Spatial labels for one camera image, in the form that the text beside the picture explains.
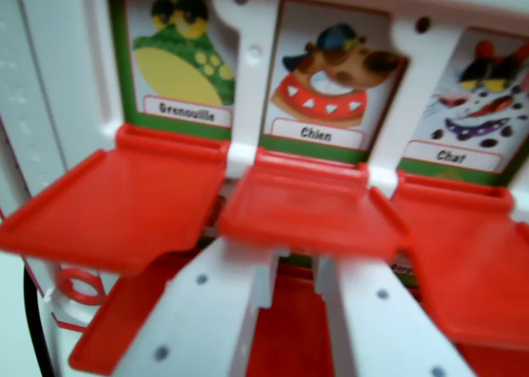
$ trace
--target black cable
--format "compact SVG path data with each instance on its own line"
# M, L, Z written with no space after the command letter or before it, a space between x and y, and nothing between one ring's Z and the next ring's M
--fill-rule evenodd
M30 329L31 342L35 350L36 360L39 362L42 377L55 377L50 353L42 330L41 315L39 314L39 303L37 300L36 286L33 279L24 269L24 307L26 309L27 326Z

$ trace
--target red plastic ring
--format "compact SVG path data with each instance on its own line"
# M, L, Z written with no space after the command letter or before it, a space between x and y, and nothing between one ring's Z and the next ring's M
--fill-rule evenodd
M92 286L97 294L91 296L83 294L74 289L72 279L81 280ZM64 268L55 277L57 287L67 297L84 305L101 305L105 300L105 289L98 276L90 274L88 271L79 268Z

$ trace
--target dog's red collar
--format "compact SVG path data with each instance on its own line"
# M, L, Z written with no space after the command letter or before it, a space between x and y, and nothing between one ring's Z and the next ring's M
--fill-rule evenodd
M324 96L302 86L294 73L284 77L278 91L282 99L300 114L330 122L361 117L367 105L365 91L338 97Z

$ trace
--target red plastic part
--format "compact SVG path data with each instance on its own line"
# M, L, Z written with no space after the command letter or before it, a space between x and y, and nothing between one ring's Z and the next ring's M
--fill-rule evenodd
M164 292L190 256L167 255L140 275L121 278L72 352L78 370L110 375ZM331 377L325 304L310 271L280 266L271 309L261 310L247 375Z
M228 143L124 125L0 226L0 248L125 274L191 249L224 180Z
M363 166L262 155L224 208L220 230L263 246L390 261L410 228L380 191L367 189Z
M425 308L452 340L529 348L529 230L505 188L402 174L409 256Z
M479 377L526 377L529 352L486 346L458 346L461 355Z
M72 279L82 280L92 286L97 294L88 295L74 289ZM62 294L84 305L101 305L105 301L105 288L98 276L90 274L87 270L79 268L63 268L55 277L57 287Z
M164 292L165 283L189 257L166 255L141 274L119 279L69 357L78 370L110 375Z

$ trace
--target plastic toy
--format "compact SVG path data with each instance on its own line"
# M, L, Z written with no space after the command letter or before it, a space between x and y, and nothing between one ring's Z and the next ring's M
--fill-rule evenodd
M43 1L0 0L0 248L74 368L527 373L527 0Z

